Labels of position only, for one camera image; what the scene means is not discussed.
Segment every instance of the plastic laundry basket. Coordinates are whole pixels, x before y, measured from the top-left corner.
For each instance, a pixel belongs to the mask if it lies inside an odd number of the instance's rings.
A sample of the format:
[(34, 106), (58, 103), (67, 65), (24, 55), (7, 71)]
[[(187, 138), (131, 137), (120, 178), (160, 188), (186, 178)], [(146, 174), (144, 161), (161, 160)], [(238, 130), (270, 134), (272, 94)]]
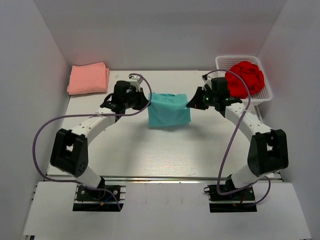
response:
[[(270, 101), (272, 99), (272, 92), (270, 89), (270, 85), (267, 79), (267, 76), (265, 74), (264, 68), (262, 67), (259, 59), (255, 56), (248, 56), (248, 55), (224, 55), (224, 56), (217, 56), (215, 58), (215, 65), (217, 69), (224, 69), (229, 70), (232, 68), (235, 64), (238, 64), (242, 61), (248, 61), (252, 64), (256, 64), (259, 69), (262, 71), (264, 75), (264, 87), (261, 89), (260, 92), (256, 93), (255, 95), (252, 95), (251, 97), (251, 104), (254, 106), (259, 105), (260, 103), (263, 103), (265, 101)], [(219, 72), (218, 75), (220, 77), (225, 76), (225, 72)], [(242, 99), (243, 102), (247, 103), (248, 99)]]

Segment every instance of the teal cloth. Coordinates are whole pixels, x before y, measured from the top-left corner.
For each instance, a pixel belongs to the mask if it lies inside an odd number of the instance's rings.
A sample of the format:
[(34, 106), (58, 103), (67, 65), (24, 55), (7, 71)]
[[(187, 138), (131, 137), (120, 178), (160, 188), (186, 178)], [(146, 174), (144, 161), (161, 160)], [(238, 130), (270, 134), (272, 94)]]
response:
[(149, 127), (168, 127), (191, 122), (185, 94), (152, 93), (148, 107)]

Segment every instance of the pink cloth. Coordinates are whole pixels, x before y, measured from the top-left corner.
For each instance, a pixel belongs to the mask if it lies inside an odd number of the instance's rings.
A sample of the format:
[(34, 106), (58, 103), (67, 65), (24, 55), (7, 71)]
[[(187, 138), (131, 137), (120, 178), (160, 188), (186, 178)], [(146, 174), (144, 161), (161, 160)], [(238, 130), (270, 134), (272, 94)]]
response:
[(72, 66), (69, 95), (102, 93), (108, 89), (109, 68), (104, 62), (85, 66)]

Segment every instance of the red cloth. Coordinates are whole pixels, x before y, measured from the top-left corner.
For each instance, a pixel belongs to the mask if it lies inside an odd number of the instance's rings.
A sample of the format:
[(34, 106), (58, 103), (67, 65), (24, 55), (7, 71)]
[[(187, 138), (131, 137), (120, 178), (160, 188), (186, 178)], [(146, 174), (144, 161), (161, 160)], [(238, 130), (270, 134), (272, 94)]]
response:
[[(251, 62), (242, 61), (230, 68), (230, 71), (239, 75), (244, 80), (251, 95), (260, 92), (265, 86), (264, 74), (259, 70), (257, 65), (252, 64)], [(246, 88), (238, 77), (232, 73), (226, 72), (225, 78), (228, 81), (231, 97), (238, 97), (240, 99), (248, 97)]]

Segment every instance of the purple cable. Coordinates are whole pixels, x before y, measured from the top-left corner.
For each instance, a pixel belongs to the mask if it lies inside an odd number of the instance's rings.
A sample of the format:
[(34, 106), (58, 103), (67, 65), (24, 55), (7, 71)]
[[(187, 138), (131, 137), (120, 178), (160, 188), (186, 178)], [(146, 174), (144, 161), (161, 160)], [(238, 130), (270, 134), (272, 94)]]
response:
[[(240, 127), (240, 124), (241, 124), (243, 118), (245, 117), (245, 114), (246, 114), (246, 112), (247, 112), (247, 110), (248, 110), (248, 108), (249, 108), (249, 106), (250, 106), (250, 103), (251, 103), (251, 95), (250, 95), (250, 91), (249, 91), (248, 86), (247, 86), (247, 84), (245, 83), (245, 81), (244, 81), (238, 74), (236, 74), (236, 73), (234, 73), (234, 72), (232, 72), (232, 71), (224, 70), (224, 69), (217, 69), (217, 70), (212, 70), (212, 71), (208, 72), (206, 75), (208, 76), (209, 74), (212, 74), (212, 73), (215, 73), (215, 72), (219, 72), (219, 71), (223, 71), (223, 72), (226, 72), (226, 73), (233, 74), (233, 75), (235, 75), (237, 78), (239, 78), (239, 79), (241, 80), (241, 82), (243, 83), (246, 92), (248, 93), (248, 103), (247, 103), (247, 105), (245, 106), (244, 111), (243, 111), (243, 113), (241, 114), (241, 116), (240, 116), (240, 118), (239, 118), (239, 121), (237, 122), (237, 124), (236, 124), (236, 126), (235, 126), (235, 129), (234, 129), (234, 131), (233, 131), (233, 133), (232, 133), (231, 139), (230, 139), (230, 141), (229, 141), (229, 143), (228, 143), (228, 146), (227, 146), (227, 148), (226, 148), (226, 150), (225, 150), (225, 153), (224, 153), (224, 156), (223, 156), (221, 165), (220, 165), (220, 170), (219, 170), (219, 173), (218, 173), (218, 178), (217, 178), (217, 180), (216, 180), (216, 191), (217, 191), (217, 193), (218, 193), (219, 195), (221, 195), (221, 196), (225, 196), (225, 195), (230, 195), (230, 194), (234, 194), (234, 193), (240, 192), (241, 190), (246, 189), (246, 188), (248, 188), (248, 187), (251, 187), (251, 186), (253, 185), (253, 183), (252, 183), (252, 184), (248, 184), (248, 185), (246, 185), (246, 186), (243, 186), (243, 187), (241, 187), (241, 188), (237, 188), (237, 189), (232, 190), (232, 191), (220, 192), (220, 181), (221, 181), (222, 171), (223, 171), (223, 169), (224, 169), (224, 166), (225, 166), (225, 163), (226, 163), (226, 160), (227, 160), (227, 156), (228, 156), (228, 154), (229, 154), (231, 145), (232, 145), (232, 143), (233, 143), (233, 141), (234, 141), (234, 139), (235, 139), (235, 136), (236, 136), (236, 134), (237, 134), (237, 131), (238, 131), (239, 127)], [(260, 203), (260, 202), (263, 201), (263, 200), (267, 197), (267, 195), (269, 194), (269, 191), (270, 191), (270, 188), (271, 188), (271, 181), (270, 181), (270, 179), (269, 179), (267, 176), (265, 176), (265, 178), (267, 178), (267, 180), (268, 180), (268, 182), (269, 182), (269, 188), (268, 188), (266, 194), (265, 194), (259, 201), (255, 202), (254, 204), (251, 204), (250, 206), (253, 206), (253, 205), (256, 205), (256, 204)]]
[[(144, 108), (142, 108), (139, 111), (136, 111), (134, 113), (130, 113), (130, 114), (115, 114), (115, 113), (101, 113), (101, 116), (116, 116), (116, 117), (130, 117), (130, 116), (135, 116), (139, 113), (141, 113), (142, 111), (144, 111), (151, 103), (151, 99), (152, 99), (152, 90), (151, 90), (151, 86), (149, 84), (149, 82), (145, 79), (145, 77), (143, 77), (141, 74), (137, 74), (137, 73), (131, 73), (129, 74), (130, 76), (138, 76), (140, 78), (142, 78), (145, 83), (147, 84), (149, 91), (150, 91), (150, 97), (149, 97), (149, 101), (148, 103), (144, 106)], [(37, 144), (37, 139), (39, 134), (41, 133), (41, 131), (50, 123), (52, 123), (53, 121), (59, 120), (59, 119), (66, 119), (66, 118), (76, 118), (76, 117), (96, 117), (97, 114), (96, 113), (90, 113), (90, 114), (73, 114), (73, 115), (63, 115), (63, 116), (56, 116), (50, 120), (48, 120), (47, 122), (45, 122), (36, 132), (33, 142), (32, 142), (32, 158), (33, 158), (33, 163), (35, 166), (35, 169), (37, 170), (37, 172), (46, 180), (52, 181), (52, 182), (57, 182), (57, 183), (76, 183), (76, 184), (82, 184), (81, 182), (78, 182), (76, 180), (59, 180), (59, 179), (54, 179), (51, 177), (48, 177), (47, 175), (45, 175), (41, 169), (39, 168), (39, 165), (37, 163), (37, 158), (36, 158), (36, 144)], [(116, 198), (116, 196), (108, 189), (105, 188), (91, 188), (88, 186), (85, 186), (87, 189), (89, 190), (95, 190), (95, 191), (104, 191), (104, 192), (108, 192), (109, 194), (111, 194), (111, 196), (113, 197), (113, 199), (116, 201), (116, 204), (118, 205), (119, 209), (121, 210), (121, 206)]]

